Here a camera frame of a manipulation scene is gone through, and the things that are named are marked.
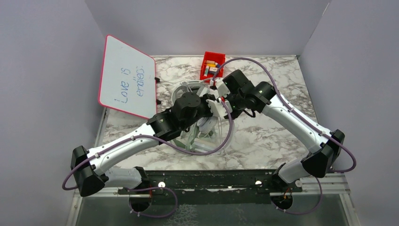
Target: robotic arm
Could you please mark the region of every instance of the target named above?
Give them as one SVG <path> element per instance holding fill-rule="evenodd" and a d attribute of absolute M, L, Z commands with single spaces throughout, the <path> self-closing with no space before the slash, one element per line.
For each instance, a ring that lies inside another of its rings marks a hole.
<path fill-rule="evenodd" d="M 293 115 L 291 111 L 294 107 L 291 104 L 290 108 L 283 105 L 271 84 L 263 81 L 255 87 L 240 70 L 236 70 L 224 79 L 217 79 L 213 88 L 218 91 L 219 98 L 209 94 L 199 97 L 194 93 L 184 93 L 171 108 L 154 115 L 132 133 L 89 150 L 82 146 L 75 148 L 71 169 L 75 169 L 73 175 L 80 195 L 89 196 L 104 187 L 148 187 L 143 168 L 127 170 L 111 167 L 142 150 L 162 144 L 160 139 L 170 141 L 179 137 L 182 131 L 187 131 L 201 118 L 226 118 L 227 110 L 232 119 L 242 112 L 248 114 L 246 109 L 252 111 L 252 117 L 255 117 L 255 111 L 263 113 L 288 129 L 308 149 L 306 156 L 284 163 L 274 172 L 272 178 L 275 186 L 285 187 L 309 175 L 322 178 L 338 157 L 340 147 Z M 300 115 L 322 131 L 323 135 L 328 134 L 339 143 L 343 142 L 344 134 L 340 130 L 331 132 L 303 113 Z"/>

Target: marble table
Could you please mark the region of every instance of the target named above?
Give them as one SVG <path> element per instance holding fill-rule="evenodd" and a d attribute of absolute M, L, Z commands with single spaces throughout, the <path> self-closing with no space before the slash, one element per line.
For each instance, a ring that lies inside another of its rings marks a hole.
<path fill-rule="evenodd" d="M 295 56 L 251 57 L 270 70 L 281 93 L 299 110 L 316 120 L 314 109 Z M 162 101 L 158 111 L 172 105 L 171 92 L 182 81 L 199 78 L 201 56 L 155 57 L 157 98 Z M 263 70 L 252 62 L 234 61 L 224 70 L 224 75 L 240 69 L 253 82 L 270 81 Z M 103 144 L 113 141 L 145 123 L 145 119 L 110 110 Z M 228 121 L 223 121 L 223 136 L 227 134 Z M 304 145 L 274 120 L 257 114 L 255 119 L 242 114 L 235 120 L 236 133 L 229 148 L 208 156 L 189 156 L 160 145 L 140 152 L 118 163 L 115 167 L 145 167 L 146 170 L 231 170 L 276 169 L 284 162 L 307 153 Z"/>

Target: metal frame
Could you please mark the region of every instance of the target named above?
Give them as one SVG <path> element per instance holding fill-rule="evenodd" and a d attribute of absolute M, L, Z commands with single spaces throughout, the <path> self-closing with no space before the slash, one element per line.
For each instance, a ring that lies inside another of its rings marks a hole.
<path fill-rule="evenodd" d="M 104 130 L 108 120 L 110 109 L 104 108 L 102 120 L 100 122 L 96 141 L 94 146 L 100 146 L 104 137 Z M 344 174 L 327 174 L 324 178 L 319 179 L 323 194 L 339 194 L 343 209 L 348 220 L 349 226 L 360 226 L 358 216 L 350 198 L 350 189 Z M 320 194 L 319 185 L 314 177 L 302 178 L 302 189 L 300 193 L 293 193 L 293 195 L 315 195 Z M 279 195 L 282 193 L 270 193 L 270 195 Z M 118 194 L 117 188 L 103 188 L 100 192 L 91 195 L 90 197 L 135 197 L 137 195 L 123 195 Z M 74 226 L 78 220 L 79 210 L 82 203 L 82 197 L 78 190 L 73 194 L 71 210 L 66 222 L 66 226 Z"/>

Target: white marble surface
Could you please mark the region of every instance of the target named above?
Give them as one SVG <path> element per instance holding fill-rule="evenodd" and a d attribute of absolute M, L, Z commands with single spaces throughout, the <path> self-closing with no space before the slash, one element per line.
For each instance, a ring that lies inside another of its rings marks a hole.
<path fill-rule="evenodd" d="M 269 69 L 281 93 L 299 110 L 316 120 L 313 106 L 306 89 L 302 73 L 295 56 L 253 57 Z M 202 57 L 156 57 L 158 99 L 163 111 L 171 106 L 171 92 L 182 81 L 199 78 Z M 263 70 L 252 62 L 234 61 L 224 70 L 224 76 L 240 69 L 253 82 L 269 81 Z M 126 113 L 110 110 L 103 144 L 113 141 L 145 123 Z M 222 153 L 208 156 L 188 156 L 160 145 L 148 149 L 118 163 L 116 167 L 145 167 L 147 170 L 222 170 L 222 169 L 275 169 L 284 162 L 302 156 L 307 151 L 302 143 L 274 120 L 257 114 L 250 118 L 242 114 L 235 120 L 236 133 L 232 144 Z M 228 122 L 223 122 L 223 135 Z"/>

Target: gray floor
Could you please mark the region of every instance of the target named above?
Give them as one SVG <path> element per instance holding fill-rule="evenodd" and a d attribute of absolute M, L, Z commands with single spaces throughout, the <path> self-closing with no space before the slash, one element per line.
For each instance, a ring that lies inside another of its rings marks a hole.
<path fill-rule="evenodd" d="M 318 201 L 318 195 L 296 195 L 290 210 L 305 211 Z M 146 213 L 163 214 L 172 206 L 151 206 Z M 324 195 L 318 210 L 312 214 L 292 216 L 272 205 L 181 205 L 169 218 L 151 219 L 129 213 L 128 199 L 115 197 L 83 198 L 78 226 L 348 226 L 338 194 Z"/>

